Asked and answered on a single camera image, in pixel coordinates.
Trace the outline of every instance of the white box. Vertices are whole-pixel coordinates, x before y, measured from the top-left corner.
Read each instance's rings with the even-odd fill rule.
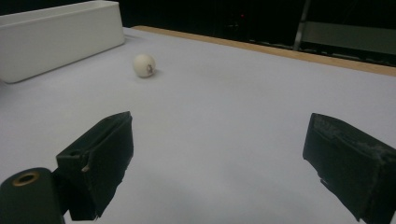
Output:
[[[0,79],[12,83],[124,43],[119,3],[91,1],[0,17]]]

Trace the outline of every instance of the wooden edge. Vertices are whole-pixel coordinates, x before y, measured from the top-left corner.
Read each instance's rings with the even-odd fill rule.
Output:
[[[149,27],[149,26],[138,25],[138,26],[134,26],[132,28],[136,29],[136,30],[140,30],[140,31],[146,31],[146,32],[159,34],[159,35],[170,35],[170,36],[181,37],[181,38],[185,38],[185,39],[204,41],[207,43],[219,44],[219,45],[224,45],[224,46],[229,46],[229,47],[234,47],[234,48],[239,48],[239,49],[254,50],[254,51],[261,52],[261,53],[268,53],[268,54],[273,54],[273,55],[277,55],[277,56],[303,60],[303,61],[307,61],[307,62],[311,62],[311,63],[323,63],[323,64],[327,64],[327,65],[333,65],[333,66],[344,67],[344,68],[349,68],[349,69],[354,69],[354,70],[360,70],[360,71],[364,71],[364,72],[370,72],[370,73],[376,73],[376,74],[396,77],[396,67],[390,67],[390,66],[385,66],[385,65],[380,65],[380,64],[355,62],[355,61],[327,57],[327,56],[321,56],[321,55],[310,54],[310,53],[305,53],[305,52],[300,52],[300,51],[293,51],[293,50],[288,50],[288,49],[277,49],[277,48],[271,48],[271,47],[266,47],[266,46],[261,46],[261,45],[249,44],[249,43],[238,42],[238,41],[227,40],[227,39],[221,39],[221,38],[216,38],[216,37],[211,37],[211,36],[194,35],[194,34],[178,32],[178,31],[164,30],[161,28],[155,28],[155,27]]]

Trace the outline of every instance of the white table surface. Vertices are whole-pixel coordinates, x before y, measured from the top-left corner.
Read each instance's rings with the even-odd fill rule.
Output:
[[[134,158],[98,224],[357,223],[303,160],[309,118],[342,119],[396,147],[396,77],[124,33],[122,46],[0,84],[1,182],[54,170],[91,126],[129,110]],[[155,58],[154,77],[134,74],[139,53]]]

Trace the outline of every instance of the ball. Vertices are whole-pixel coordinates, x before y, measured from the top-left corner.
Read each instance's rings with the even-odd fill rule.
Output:
[[[134,71],[139,77],[151,77],[155,73],[155,61],[148,54],[134,57]]]

